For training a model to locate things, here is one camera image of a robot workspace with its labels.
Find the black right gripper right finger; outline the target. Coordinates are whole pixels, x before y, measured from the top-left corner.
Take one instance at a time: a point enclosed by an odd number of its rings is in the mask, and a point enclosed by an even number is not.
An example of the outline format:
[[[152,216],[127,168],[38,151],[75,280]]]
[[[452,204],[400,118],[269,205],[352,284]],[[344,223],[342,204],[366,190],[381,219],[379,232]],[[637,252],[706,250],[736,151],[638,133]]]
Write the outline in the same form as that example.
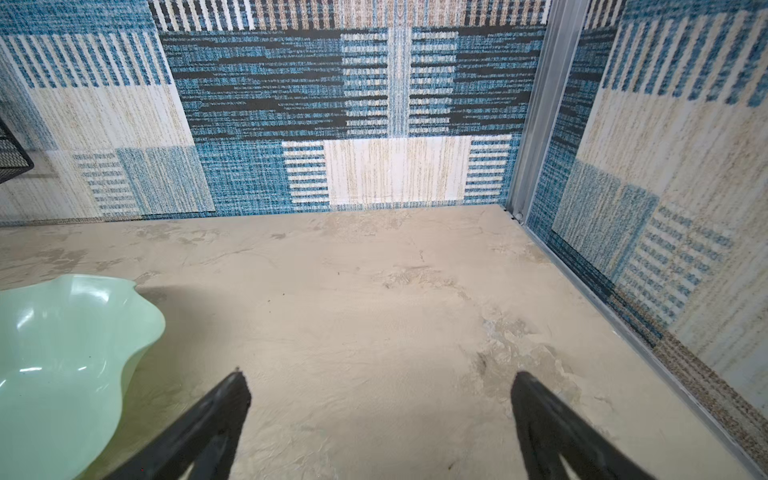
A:
[[[530,479],[650,479],[652,476],[527,371],[510,390],[517,438]]]

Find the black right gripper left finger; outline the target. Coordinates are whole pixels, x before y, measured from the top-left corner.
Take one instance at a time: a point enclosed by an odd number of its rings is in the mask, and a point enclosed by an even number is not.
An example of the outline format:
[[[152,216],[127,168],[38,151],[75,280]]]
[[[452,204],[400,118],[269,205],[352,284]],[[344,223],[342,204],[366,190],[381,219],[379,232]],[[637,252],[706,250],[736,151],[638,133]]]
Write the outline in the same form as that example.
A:
[[[226,376],[109,479],[227,479],[252,396],[244,374]]]

